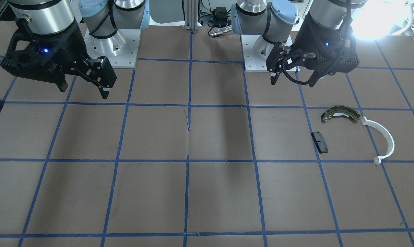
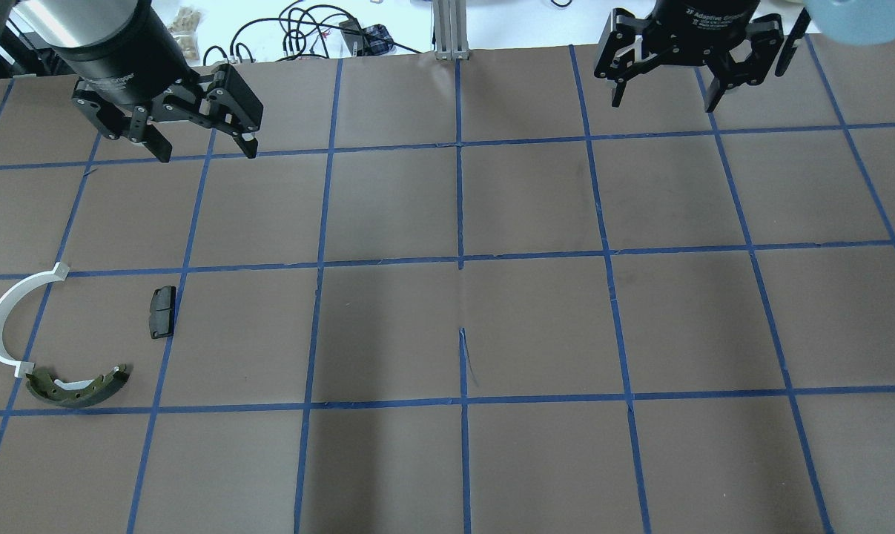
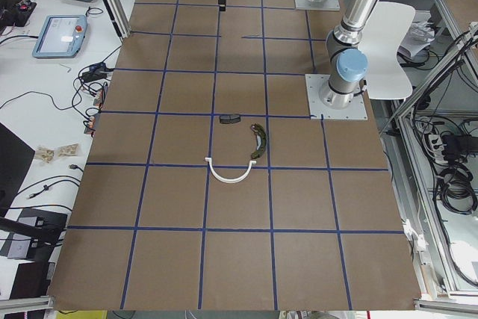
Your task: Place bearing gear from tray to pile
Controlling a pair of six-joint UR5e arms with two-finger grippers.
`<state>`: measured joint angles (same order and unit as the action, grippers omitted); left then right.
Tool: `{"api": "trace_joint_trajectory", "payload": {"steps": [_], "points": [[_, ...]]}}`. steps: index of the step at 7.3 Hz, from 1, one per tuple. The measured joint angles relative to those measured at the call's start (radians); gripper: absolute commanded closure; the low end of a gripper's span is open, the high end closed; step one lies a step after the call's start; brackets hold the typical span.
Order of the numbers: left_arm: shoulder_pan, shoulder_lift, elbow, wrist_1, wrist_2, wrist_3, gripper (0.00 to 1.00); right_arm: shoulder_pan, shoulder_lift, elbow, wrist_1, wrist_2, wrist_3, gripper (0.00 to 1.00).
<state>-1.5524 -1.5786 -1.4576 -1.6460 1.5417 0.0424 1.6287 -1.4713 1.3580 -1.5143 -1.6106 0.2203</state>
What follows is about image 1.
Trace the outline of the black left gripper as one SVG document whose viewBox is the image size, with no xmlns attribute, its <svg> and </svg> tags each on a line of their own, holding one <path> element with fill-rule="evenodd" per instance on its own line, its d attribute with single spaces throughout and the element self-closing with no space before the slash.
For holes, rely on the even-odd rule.
<svg viewBox="0 0 414 247">
<path fill-rule="evenodd" d="M 328 69 L 341 52 L 340 59 Z M 271 85 L 275 85 L 281 73 L 290 77 L 283 62 L 290 55 L 298 66 L 313 70 L 312 80 L 320 80 L 337 72 L 351 72 L 359 66 L 356 38 L 351 26 L 339 29 L 325 27 L 308 14 L 291 46 L 276 42 L 266 59 L 267 71 L 271 72 Z"/>
</svg>

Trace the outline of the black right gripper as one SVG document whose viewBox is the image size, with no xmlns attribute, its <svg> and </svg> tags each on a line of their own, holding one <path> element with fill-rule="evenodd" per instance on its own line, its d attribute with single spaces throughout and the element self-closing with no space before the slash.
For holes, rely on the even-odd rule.
<svg viewBox="0 0 414 247">
<path fill-rule="evenodd" d="M 69 85 L 66 74 L 75 75 L 97 86 L 107 99 L 117 75 L 106 56 L 90 58 L 77 21 L 65 30 L 47 35 L 31 31 L 29 17 L 16 21 L 6 55 L 0 56 L 0 66 L 11 75 L 54 83 L 61 92 Z"/>
</svg>

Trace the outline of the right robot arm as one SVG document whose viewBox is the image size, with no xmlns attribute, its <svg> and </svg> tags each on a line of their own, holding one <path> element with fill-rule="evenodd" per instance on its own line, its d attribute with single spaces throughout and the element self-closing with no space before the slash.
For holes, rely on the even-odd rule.
<svg viewBox="0 0 414 247">
<path fill-rule="evenodd" d="M 11 75 L 68 88 L 65 75 L 82 77 L 95 85 L 103 99 L 117 76 L 110 57 L 128 53 L 121 30 L 150 25 L 148 0 L 80 0 L 78 7 L 90 39 L 85 41 L 67 0 L 10 0 L 17 17 L 0 66 Z"/>
</svg>

